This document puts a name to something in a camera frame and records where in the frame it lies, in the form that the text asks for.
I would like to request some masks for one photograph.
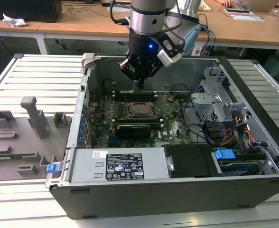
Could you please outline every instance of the floor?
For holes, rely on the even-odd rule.
[[[113,41],[92,41],[92,40],[55,40],[47,39],[47,45],[51,55],[82,55],[91,52],[98,54],[116,54],[121,55],[127,52],[128,44],[119,44]],[[239,59],[240,48],[218,47],[214,50],[214,55],[226,56],[227,58]],[[6,65],[10,62],[11,57],[16,53],[23,54],[40,54],[37,42],[34,38],[18,37],[0,37],[0,74]],[[253,50],[248,49],[243,58],[257,59],[261,63],[265,57],[274,54],[273,50]]]

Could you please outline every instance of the warning label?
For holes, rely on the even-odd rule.
[[[108,181],[144,179],[141,153],[107,154],[106,179]]]

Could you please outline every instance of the blue cable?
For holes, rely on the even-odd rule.
[[[208,34],[211,36],[211,47],[210,47],[210,51],[208,52],[208,55],[210,55],[211,53],[211,50],[212,50],[212,47],[214,46],[214,39],[212,37],[212,32],[210,32],[205,26],[202,25],[202,27],[206,30],[206,32],[208,32]]]

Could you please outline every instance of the laptop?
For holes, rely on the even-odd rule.
[[[279,0],[250,0],[247,4],[239,3],[237,6],[242,10],[270,12]]]

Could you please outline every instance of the person's hand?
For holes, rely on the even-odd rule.
[[[221,3],[225,7],[231,7],[233,6],[233,1],[232,0],[216,0],[217,2]]]

